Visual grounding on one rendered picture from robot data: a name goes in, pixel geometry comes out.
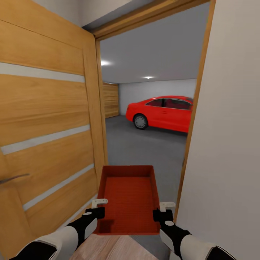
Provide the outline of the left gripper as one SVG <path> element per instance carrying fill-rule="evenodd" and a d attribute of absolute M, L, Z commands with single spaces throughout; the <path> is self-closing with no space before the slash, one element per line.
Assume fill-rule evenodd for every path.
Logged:
<path fill-rule="evenodd" d="M 90 212 L 90 211 L 97 213 L 97 219 L 101 219 L 101 218 L 105 217 L 105 208 L 104 207 L 96 208 L 96 209 L 91 209 L 91 208 L 86 209 L 86 212 Z"/>

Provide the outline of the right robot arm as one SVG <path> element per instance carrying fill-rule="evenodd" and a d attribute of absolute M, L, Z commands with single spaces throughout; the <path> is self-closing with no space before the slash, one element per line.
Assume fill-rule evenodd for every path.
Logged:
<path fill-rule="evenodd" d="M 163 243 L 181 260 L 239 260 L 226 248 L 212 242 L 204 241 L 183 230 L 173 222 L 174 202 L 159 203 L 160 209 L 153 210 L 154 221 L 160 222 L 160 236 Z"/>

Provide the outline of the storage box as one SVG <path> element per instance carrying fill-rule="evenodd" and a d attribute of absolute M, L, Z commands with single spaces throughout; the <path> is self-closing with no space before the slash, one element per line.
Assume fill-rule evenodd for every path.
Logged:
<path fill-rule="evenodd" d="M 153 165 L 103 166 L 97 199 L 106 198 L 105 217 L 97 220 L 96 235 L 157 235 L 160 209 Z"/>

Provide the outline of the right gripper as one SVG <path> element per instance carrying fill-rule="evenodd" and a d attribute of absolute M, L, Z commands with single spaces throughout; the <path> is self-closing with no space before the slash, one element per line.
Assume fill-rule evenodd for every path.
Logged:
<path fill-rule="evenodd" d="M 154 221 L 157 222 L 161 220 L 161 218 L 163 216 L 167 216 L 169 217 L 171 220 L 173 220 L 173 214 L 172 214 L 172 210 L 170 209 L 166 209 L 166 212 L 161 212 L 159 209 L 157 210 L 153 210 L 153 218 L 154 218 Z"/>

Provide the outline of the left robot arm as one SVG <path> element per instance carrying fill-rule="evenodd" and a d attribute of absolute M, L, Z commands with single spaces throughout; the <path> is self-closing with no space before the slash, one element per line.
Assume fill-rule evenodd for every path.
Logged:
<path fill-rule="evenodd" d="M 98 219 L 105 217 L 108 200 L 93 199 L 92 208 L 86 209 L 81 218 L 64 228 L 39 237 L 27 244 L 10 260 L 69 260 L 82 243 L 96 230 Z"/>

